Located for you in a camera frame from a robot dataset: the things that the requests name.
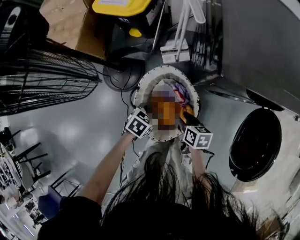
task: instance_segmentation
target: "yellow bin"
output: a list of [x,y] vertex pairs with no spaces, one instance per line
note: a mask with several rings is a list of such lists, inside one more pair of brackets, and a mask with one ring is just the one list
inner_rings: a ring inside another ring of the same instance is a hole
[[153,38],[163,0],[95,0],[96,13],[116,16],[117,24],[133,37]]

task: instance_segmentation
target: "black shirt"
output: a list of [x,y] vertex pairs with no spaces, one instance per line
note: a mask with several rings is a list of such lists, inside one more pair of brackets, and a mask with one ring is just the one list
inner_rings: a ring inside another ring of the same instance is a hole
[[41,227],[38,239],[190,239],[190,208],[176,203],[125,202],[102,225],[101,206],[85,197],[68,198],[60,212]]

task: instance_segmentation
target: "cable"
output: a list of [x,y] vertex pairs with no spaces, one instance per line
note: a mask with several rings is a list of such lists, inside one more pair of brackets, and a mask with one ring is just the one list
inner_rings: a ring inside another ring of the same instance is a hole
[[170,27],[167,31],[170,31],[173,27],[176,27],[178,24],[179,24],[179,22],[178,22],[178,23],[175,23],[175,24],[174,24],[172,27]]
[[206,149],[202,149],[202,151],[203,151],[204,153],[208,153],[208,154],[211,155],[210,158],[209,158],[208,161],[207,161],[206,166],[205,166],[205,169],[207,169],[208,163],[210,163],[210,160],[215,156],[215,154],[214,154],[213,152],[207,151]]
[[25,33],[21,34],[3,53],[3,56],[22,38],[25,36]]
[[71,184],[74,184],[74,185],[77,185],[77,186],[80,186],[80,187],[84,187],[84,185],[81,185],[81,184],[78,184],[78,183],[74,183],[74,182],[68,181],[66,179],[63,179],[63,181],[66,181],[68,183],[71,183]]
[[136,151],[135,151],[135,142],[134,142],[134,140],[132,140],[132,150],[133,150],[133,152],[136,154],[136,156],[138,157],[138,158],[140,158],[140,156],[136,153]]
[[[101,72],[99,72],[98,70],[97,70],[97,72],[99,73],[99,74],[101,74],[101,75],[103,75],[103,76],[107,76],[107,77],[109,77],[109,79],[110,79],[110,81],[111,81],[111,84],[115,87],[115,88],[117,88],[117,89],[119,89],[120,90],[120,92],[121,92],[121,99],[122,99],[122,102],[126,105],[126,107],[127,107],[127,117],[128,117],[128,115],[129,115],[129,105],[124,101],[124,99],[123,99],[123,90],[125,90],[125,87],[126,87],[126,85],[128,84],[128,82],[129,82],[129,80],[130,80],[130,77],[131,77],[131,74],[132,74],[132,67],[131,67],[131,69],[130,69],[130,73],[129,73],[129,77],[128,77],[128,79],[127,79],[127,81],[126,81],[126,83],[125,83],[125,85],[124,85],[124,87],[123,87],[123,89],[122,88],[120,88],[120,87],[118,87],[118,86],[116,86],[115,84],[113,84],[113,82],[112,82],[112,78],[111,78],[111,76],[109,76],[109,75],[106,75],[106,74],[103,74],[103,73],[101,73]],[[136,80],[136,82],[134,83],[134,85],[141,79],[141,76],[142,76],[142,74],[144,73],[144,71],[145,71],[145,69],[143,68],[143,71],[141,71],[141,73],[140,73],[140,76],[139,76],[139,78]],[[132,94],[133,94],[133,92],[136,90],[137,88],[135,88],[131,93],[130,93],[130,104],[131,104],[131,106],[134,108],[134,104],[132,103],[132,101],[131,101],[131,97],[132,97]],[[135,146],[134,146],[134,141],[132,140],[132,148],[133,148],[133,152],[137,155],[137,157],[139,158],[139,155],[136,153],[136,151],[135,151]],[[122,175],[123,175],[123,171],[124,171],[124,165],[125,165],[125,163],[124,163],[124,161],[125,161],[125,153],[124,153],[124,155],[122,156],[122,160],[121,160],[121,162],[120,162],[120,184],[121,184],[121,182],[122,182]]]

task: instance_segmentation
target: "washing machine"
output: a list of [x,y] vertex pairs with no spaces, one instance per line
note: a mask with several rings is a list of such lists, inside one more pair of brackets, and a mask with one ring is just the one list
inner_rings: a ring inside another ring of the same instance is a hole
[[243,182],[262,177],[272,167],[280,151],[282,130],[274,111],[283,111],[283,108],[226,79],[215,81],[206,90],[260,106],[238,128],[229,151],[229,167],[232,175]]

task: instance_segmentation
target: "white pipe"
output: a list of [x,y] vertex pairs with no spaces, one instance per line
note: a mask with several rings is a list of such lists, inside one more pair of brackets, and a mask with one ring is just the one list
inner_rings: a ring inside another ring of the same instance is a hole
[[176,34],[175,34],[174,48],[176,48],[176,43],[177,43],[177,40],[179,37],[180,30],[182,28],[183,17],[184,17],[185,11],[186,11],[185,5],[186,5],[185,1],[182,1],[182,10],[180,13],[180,18],[179,18],[179,22],[178,22],[178,26],[177,26],[177,30],[176,30]]
[[179,43],[179,47],[178,47],[178,51],[177,51],[176,59],[175,59],[176,62],[179,61],[179,55],[180,55],[180,52],[181,52],[184,36],[185,36],[187,26],[188,26],[189,13],[191,11],[191,7],[189,5],[189,0],[185,0],[183,3],[185,5],[185,13],[184,13],[184,19],[183,19],[183,24],[182,24],[182,31],[181,31],[181,35],[180,35],[180,43]]
[[155,37],[154,37],[154,41],[153,41],[153,45],[152,45],[152,50],[154,50],[154,48],[156,46],[157,39],[158,39],[158,31],[159,31],[161,19],[163,18],[163,14],[165,12],[165,2],[167,2],[167,0],[164,1],[163,7],[161,8],[161,13],[160,13],[158,26],[157,26],[157,29],[156,29],[156,33],[155,33]]

